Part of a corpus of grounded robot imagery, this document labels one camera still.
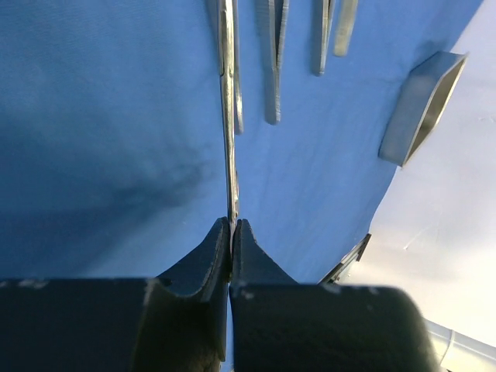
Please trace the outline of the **steel forceps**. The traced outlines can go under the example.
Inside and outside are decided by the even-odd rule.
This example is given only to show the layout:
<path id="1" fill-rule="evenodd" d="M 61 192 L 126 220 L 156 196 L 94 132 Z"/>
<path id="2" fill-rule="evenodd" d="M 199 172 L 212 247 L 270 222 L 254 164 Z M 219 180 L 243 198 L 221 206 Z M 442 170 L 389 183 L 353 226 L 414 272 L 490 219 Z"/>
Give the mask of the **steel forceps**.
<path id="1" fill-rule="evenodd" d="M 315 76 L 325 72 L 335 4 L 334 0 L 313 2 L 311 67 Z"/>

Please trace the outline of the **steel tweezers long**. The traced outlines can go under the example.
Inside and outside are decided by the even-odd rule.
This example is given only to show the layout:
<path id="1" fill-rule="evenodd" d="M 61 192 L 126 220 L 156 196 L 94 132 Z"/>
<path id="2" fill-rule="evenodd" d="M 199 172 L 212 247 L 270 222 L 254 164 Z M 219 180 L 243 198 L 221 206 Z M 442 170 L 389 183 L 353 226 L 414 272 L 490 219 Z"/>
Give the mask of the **steel tweezers long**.
<path id="1" fill-rule="evenodd" d="M 243 125 L 243 100 L 241 91 L 241 80 L 240 80 L 240 56 L 239 56 L 239 17 L 238 17 L 238 2 L 237 0 L 228 1 L 232 6 L 232 17 L 233 17 L 233 90 L 235 98 L 233 99 L 233 112 L 234 112 L 234 133 L 236 135 L 241 135 L 244 132 Z M 223 62 L 222 62 L 222 51 L 219 45 L 219 1 L 205 1 L 205 6 L 207 9 L 207 14 L 209 17 L 209 22 L 211 26 L 212 35 L 217 42 L 217 51 L 219 53 L 219 76 L 220 82 L 222 82 L 223 75 Z"/>

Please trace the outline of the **steel tweezers medium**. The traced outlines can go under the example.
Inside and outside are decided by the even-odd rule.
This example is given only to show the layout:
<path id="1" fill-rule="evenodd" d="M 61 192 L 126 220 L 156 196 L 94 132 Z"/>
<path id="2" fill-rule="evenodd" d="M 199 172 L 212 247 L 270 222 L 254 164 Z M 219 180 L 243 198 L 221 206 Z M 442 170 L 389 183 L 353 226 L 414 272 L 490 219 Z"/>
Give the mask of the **steel tweezers medium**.
<path id="1" fill-rule="evenodd" d="M 281 120 L 281 70 L 288 24 L 289 1 L 255 1 L 257 34 L 263 71 L 265 120 Z"/>

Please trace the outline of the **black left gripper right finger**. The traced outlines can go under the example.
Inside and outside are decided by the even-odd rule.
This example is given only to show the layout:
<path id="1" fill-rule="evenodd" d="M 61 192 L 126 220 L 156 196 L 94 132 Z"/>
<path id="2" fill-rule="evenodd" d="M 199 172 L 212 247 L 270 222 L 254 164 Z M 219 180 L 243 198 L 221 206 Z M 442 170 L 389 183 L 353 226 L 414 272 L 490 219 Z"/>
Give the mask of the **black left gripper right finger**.
<path id="1" fill-rule="evenodd" d="M 237 371 L 435 371 L 423 318 L 397 288 L 300 284 L 240 220 L 229 296 Z"/>

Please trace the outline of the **small steel surgical instrument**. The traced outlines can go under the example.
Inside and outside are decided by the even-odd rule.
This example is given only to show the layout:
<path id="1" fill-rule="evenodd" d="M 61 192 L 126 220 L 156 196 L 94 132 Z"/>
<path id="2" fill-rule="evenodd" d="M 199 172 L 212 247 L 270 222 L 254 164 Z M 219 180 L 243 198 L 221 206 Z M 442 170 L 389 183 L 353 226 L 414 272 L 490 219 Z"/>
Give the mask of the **small steel surgical instrument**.
<path id="1" fill-rule="evenodd" d="M 342 0 L 334 42 L 334 55 L 345 57 L 350 46 L 357 14 L 357 0 Z"/>

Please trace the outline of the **stainless steel instrument tray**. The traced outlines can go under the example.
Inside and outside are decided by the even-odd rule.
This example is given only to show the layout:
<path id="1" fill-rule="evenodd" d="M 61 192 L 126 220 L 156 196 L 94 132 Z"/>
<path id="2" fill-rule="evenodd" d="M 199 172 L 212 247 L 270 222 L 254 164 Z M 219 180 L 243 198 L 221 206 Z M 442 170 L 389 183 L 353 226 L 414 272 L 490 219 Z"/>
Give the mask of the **stainless steel instrument tray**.
<path id="1" fill-rule="evenodd" d="M 382 160 L 398 167 L 410 161 L 439 123 L 467 58 L 438 51 L 409 72 L 384 131 Z"/>

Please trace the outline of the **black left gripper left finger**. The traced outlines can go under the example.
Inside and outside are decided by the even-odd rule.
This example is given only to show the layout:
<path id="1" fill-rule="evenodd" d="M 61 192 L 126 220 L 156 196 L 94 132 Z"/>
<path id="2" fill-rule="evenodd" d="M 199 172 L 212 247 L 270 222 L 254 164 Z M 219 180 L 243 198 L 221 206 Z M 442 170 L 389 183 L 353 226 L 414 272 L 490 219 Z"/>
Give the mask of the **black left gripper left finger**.
<path id="1" fill-rule="evenodd" d="M 217 371 L 229 223 L 156 277 L 4 279 L 3 371 Z"/>

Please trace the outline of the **blue surgical cloth wrap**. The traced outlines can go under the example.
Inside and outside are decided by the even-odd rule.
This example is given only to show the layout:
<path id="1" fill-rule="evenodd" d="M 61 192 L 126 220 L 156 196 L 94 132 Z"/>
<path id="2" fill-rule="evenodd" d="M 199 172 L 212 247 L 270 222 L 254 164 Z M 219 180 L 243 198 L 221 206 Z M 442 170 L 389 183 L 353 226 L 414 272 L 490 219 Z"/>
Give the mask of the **blue surgical cloth wrap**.
<path id="1" fill-rule="evenodd" d="M 362 1 L 349 53 L 316 74 L 318 3 L 289 5 L 274 120 L 264 1 L 239 3 L 240 209 L 315 281 L 368 230 L 408 72 L 478 1 Z M 211 1 L 1 3 L 1 275 L 153 276 L 226 213 Z"/>

